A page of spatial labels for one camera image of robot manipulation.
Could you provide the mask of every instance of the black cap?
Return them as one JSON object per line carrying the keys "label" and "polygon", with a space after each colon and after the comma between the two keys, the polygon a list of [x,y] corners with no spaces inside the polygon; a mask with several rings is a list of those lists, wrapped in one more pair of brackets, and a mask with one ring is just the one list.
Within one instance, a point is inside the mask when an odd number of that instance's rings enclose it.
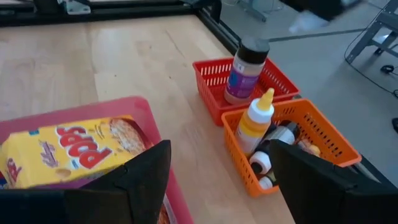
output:
{"label": "black cap", "polygon": [[263,152],[265,154],[268,154],[269,151],[269,143],[271,141],[269,139],[264,140],[263,142],[261,142],[256,149],[254,150],[255,152]]}
{"label": "black cap", "polygon": [[269,52],[269,42],[266,39],[243,37],[241,46],[238,49],[238,57],[253,64],[262,64]]}
{"label": "black cap", "polygon": [[293,121],[287,121],[287,120],[281,121],[279,126],[283,126],[289,129],[293,133],[296,139],[300,136],[300,128],[297,125],[297,123]]}
{"label": "black cap", "polygon": [[250,164],[250,166],[255,174],[259,174],[262,171],[262,166],[257,162],[253,162],[252,164]]}

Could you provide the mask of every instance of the black lid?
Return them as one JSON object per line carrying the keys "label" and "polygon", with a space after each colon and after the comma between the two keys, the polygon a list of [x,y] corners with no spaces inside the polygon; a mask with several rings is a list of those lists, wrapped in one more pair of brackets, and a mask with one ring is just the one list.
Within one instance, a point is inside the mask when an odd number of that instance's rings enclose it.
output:
{"label": "black lid", "polygon": [[238,57],[253,64],[262,64],[269,52],[269,42],[266,39],[243,37],[241,46],[238,49]]}
{"label": "black lid", "polygon": [[296,139],[300,136],[300,128],[297,125],[297,123],[295,123],[293,121],[284,120],[284,121],[280,122],[279,126],[283,126],[283,127],[286,127],[287,129],[289,129],[294,134],[294,137]]}
{"label": "black lid", "polygon": [[262,167],[257,162],[253,162],[250,164],[251,169],[254,171],[255,174],[259,174],[262,171]]}

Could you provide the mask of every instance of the cereal box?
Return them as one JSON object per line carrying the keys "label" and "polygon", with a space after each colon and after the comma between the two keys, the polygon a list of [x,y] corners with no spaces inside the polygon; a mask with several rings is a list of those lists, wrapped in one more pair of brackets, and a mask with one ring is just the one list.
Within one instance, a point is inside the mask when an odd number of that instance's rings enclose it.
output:
{"label": "cereal box", "polygon": [[10,189],[76,188],[151,146],[131,116],[77,121],[12,133],[0,149],[0,171]]}
{"label": "cereal box", "polygon": [[167,195],[164,196],[157,224],[177,224],[177,219],[174,215]]}

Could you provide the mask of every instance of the wooden table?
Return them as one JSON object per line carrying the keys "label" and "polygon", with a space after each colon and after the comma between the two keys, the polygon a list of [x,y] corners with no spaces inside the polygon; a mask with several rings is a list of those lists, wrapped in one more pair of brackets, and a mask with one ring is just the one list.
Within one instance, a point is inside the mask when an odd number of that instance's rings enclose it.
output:
{"label": "wooden table", "polygon": [[0,29],[0,119],[141,95],[195,223],[293,223],[281,193],[247,195],[191,63],[230,57],[195,16]]}

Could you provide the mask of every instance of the dropper bottle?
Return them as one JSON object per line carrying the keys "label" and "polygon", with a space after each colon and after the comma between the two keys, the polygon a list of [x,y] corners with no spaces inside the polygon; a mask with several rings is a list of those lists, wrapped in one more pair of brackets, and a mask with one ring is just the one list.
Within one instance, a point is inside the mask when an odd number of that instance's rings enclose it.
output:
{"label": "dropper bottle", "polygon": [[271,124],[274,91],[269,88],[261,98],[254,99],[239,121],[236,138],[246,157],[251,156]]}

